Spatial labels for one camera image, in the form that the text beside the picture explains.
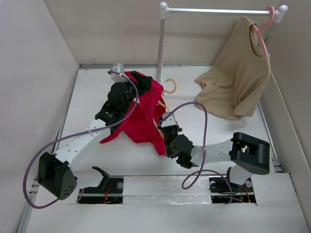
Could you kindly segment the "red t shirt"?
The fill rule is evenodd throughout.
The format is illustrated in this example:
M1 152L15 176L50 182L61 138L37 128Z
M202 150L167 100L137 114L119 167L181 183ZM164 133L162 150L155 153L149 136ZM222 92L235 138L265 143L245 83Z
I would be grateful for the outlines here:
M101 144L110 142L121 132L125 132L134 143L151 143L158 155L166 154L165 141L156 127L158 119L166 112L166 108L158 104L159 101L164 102L162 99L164 88L156 80L151 81L151 90L139 97L139 103L130 117L109 137L102 140Z

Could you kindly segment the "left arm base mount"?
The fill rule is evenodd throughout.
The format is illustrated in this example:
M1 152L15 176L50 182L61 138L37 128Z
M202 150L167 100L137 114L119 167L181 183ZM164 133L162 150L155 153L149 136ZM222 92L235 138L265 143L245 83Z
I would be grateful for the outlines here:
M79 204L123 204L123 176L110 176L97 166L93 171L100 173L100 182L95 187L84 187L79 190Z

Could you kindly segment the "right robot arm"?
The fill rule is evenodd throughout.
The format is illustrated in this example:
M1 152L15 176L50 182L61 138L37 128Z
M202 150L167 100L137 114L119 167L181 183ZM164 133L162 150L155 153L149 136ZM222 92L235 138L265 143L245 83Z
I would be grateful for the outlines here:
M235 191L252 175L270 173L270 144L245 133L233 133L231 139L218 144L195 146L177 126L158 126L164 135L166 156L176 159L181 167L190 169L202 164L228 162L235 163L228 169L225 187Z

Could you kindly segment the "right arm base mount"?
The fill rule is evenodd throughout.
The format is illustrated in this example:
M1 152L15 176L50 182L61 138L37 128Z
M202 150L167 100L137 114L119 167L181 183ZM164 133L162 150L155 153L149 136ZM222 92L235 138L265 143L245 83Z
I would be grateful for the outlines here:
M226 181L221 176L209 176L209 190L212 204L231 203L256 203L255 191L251 178L248 178L243 185L230 183L229 189Z

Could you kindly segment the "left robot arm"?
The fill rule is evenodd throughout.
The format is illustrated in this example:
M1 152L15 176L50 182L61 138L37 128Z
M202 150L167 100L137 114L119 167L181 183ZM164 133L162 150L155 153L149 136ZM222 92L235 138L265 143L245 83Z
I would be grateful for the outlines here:
M107 101L82 135L77 135L65 147L53 154L45 152L40 156L38 182L59 200L68 198L77 185L81 184L74 173L78 163L100 141L109 137L134 111L139 98L152 88L153 78L136 71L130 77L109 71L119 80L110 88Z

